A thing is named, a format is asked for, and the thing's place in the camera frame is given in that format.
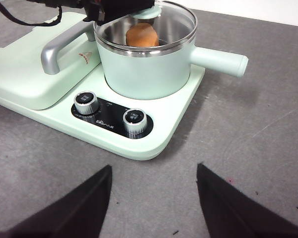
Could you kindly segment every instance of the lid rim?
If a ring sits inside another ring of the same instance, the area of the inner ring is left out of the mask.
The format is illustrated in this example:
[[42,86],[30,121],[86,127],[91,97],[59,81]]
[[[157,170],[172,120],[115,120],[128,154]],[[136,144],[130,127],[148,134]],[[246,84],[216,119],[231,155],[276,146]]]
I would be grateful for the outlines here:
[[195,20],[193,30],[189,34],[187,34],[185,37],[183,37],[175,42],[172,42],[170,44],[166,44],[166,45],[162,45],[162,46],[155,46],[155,47],[133,47],[133,46],[125,46],[125,45],[116,44],[114,42],[110,42],[110,41],[104,39],[103,37],[99,36],[97,34],[97,25],[96,25],[96,23],[94,23],[93,27],[94,27],[94,31],[96,34],[96,38],[110,47],[114,47],[114,48],[117,48],[117,49],[120,49],[123,51],[135,52],[135,53],[140,53],[140,52],[150,53],[150,52],[156,52],[156,51],[165,51],[165,50],[174,48],[176,46],[182,45],[185,42],[189,41],[195,35],[195,33],[197,31],[198,18],[196,16],[196,14],[192,10],[186,8],[185,6],[175,3],[175,2],[170,2],[167,0],[166,1],[158,0],[156,2],[165,2],[165,3],[171,4],[171,5],[179,6],[183,9],[185,9],[186,11],[188,11],[190,14],[192,14],[192,16],[194,17],[194,20]]

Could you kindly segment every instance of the control knob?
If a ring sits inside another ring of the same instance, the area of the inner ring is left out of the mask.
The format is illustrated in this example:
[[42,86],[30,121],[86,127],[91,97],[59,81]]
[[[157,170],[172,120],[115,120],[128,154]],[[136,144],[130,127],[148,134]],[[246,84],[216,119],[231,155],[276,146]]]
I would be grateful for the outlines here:
[[140,109],[129,109],[123,115],[126,132],[132,135],[143,133],[147,128],[147,115]]
[[99,101],[93,92],[85,91],[78,93],[74,98],[74,105],[78,113],[89,115],[99,108]]

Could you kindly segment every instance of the stainless steel rim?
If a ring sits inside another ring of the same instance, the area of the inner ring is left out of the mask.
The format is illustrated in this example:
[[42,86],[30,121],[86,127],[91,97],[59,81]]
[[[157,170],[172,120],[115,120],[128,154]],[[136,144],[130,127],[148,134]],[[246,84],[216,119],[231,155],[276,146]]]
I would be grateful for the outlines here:
[[148,58],[148,57],[167,55],[167,54],[176,52],[176,51],[180,50],[181,48],[183,48],[185,45],[191,43],[195,37],[196,31],[197,31],[197,26],[198,26],[198,18],[196,16],[196,14],[192,10],[184,7],[183,5],[177,4],[177,3],[170,2],[170,1],[160,1],[160,2],[165,2],[168,4],[179,6],[192,14],[192,16],[195,19],[195,25],[194,25],[193,30],[187,36],[183,37],[182,39],[180,39],[178,41],[175,41],[173,43],[166,44],[163,46],[148,47],[148,48],[131,47],[131,46],[115,44],[113,42],[107,41],[106,39],[104,39],[102,37],[99,37],[97,34],[97,25],[96,25],[96,23],[94,23],[93,27],[94,27],[94,32],[95,32],[95,37],[96,37],[97,42],[104,48],[110,50],[111,52],[117,53],[119,55],[124,55],[124,56],[129,56],[129,57],[138,57],[138,58]]

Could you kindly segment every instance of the bread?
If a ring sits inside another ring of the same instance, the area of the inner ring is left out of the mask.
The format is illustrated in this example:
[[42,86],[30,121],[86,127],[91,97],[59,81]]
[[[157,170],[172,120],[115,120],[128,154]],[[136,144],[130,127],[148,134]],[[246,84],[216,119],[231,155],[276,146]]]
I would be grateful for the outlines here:
[[154,47],[159,46],[159,39],[150,24],[138,23],[127,31],[126,43],[133,47]]

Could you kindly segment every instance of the silver handle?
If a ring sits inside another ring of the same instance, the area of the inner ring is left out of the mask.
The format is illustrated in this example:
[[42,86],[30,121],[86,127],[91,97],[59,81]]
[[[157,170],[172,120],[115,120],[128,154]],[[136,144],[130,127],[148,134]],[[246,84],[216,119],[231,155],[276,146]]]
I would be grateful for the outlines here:
[[41,63],[46,74],[60,72],[57,62],[59,51],[83,33],[86,33],[89,41],[95,41],[93,23],[81,21],[46,44],[41,53]]

